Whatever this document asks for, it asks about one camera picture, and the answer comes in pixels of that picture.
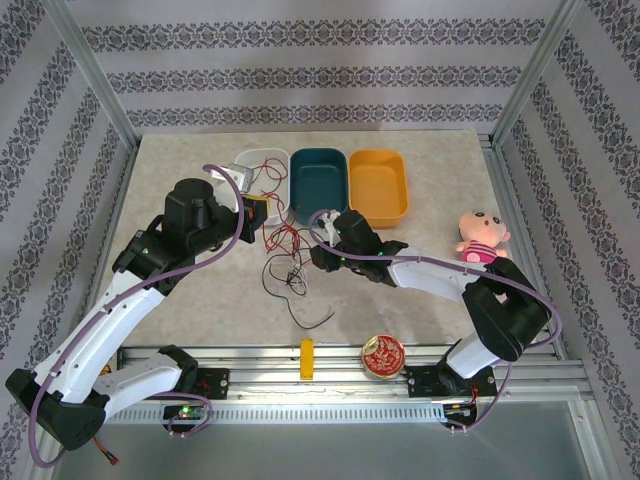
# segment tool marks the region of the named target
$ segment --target yellow block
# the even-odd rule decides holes
[[[313,340],[305,338],[300,343],[300,380],[313,380]]]

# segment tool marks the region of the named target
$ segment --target stuffed doll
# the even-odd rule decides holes
[[[496,257],[506,257],[507,252],[496,248],[511,238],[507,227],[498,217],[482,212],[467,212],[460,217],[460,236],[463,242],[456,245],[462,252],[463,262],[491,263]]]

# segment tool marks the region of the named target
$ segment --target beige countertop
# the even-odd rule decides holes
[[[183,178],[206,179],[202,165],[227,165],[246,149],[278,147],[292,154],[305,147],[333,147],[347,158],[361,148],[388,148],[404,158],[411,208],[399,226],[379,230],[383,241],[401,240],[441,257],[458,259],[458,219],[466,210],[497,214],[498,207],[474,130],[405,132],[223,133],[146,135],[138,153],[107,265],[138,229],[164,207],[166,194]],[[131,333],[125,345],[282,345],[311,337],[317,343],[361,345],[377,333],[404,343],[450,343],[473,329],[466,309],[434,295],[373,284],[349,271],[331,274],[307,264],[310,294],[289,294],[295,326],[283,300],[262,288],[267,260],[262,237],[238,243],[219,262],[183,279]],[[101,291],[112,277],[109,268]],[[286,287],[269,283],[278,293]]]

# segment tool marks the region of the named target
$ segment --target striped wall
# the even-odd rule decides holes
[[[557,0],[70,5],[143,134],[489,133]]]
[[[128,154],[39,2],[0,0],[0,378],[31,368],[84,309]],[[0,389],[0,479],[26,415]]]
[[[623,478],[640,478],[640,2],[585,2],[503,153]]]

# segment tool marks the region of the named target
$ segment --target red can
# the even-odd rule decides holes
[[[365,370],[381,380],[395,378],[404,367],[402,344],[391,335],[376,335],[362,347]]]

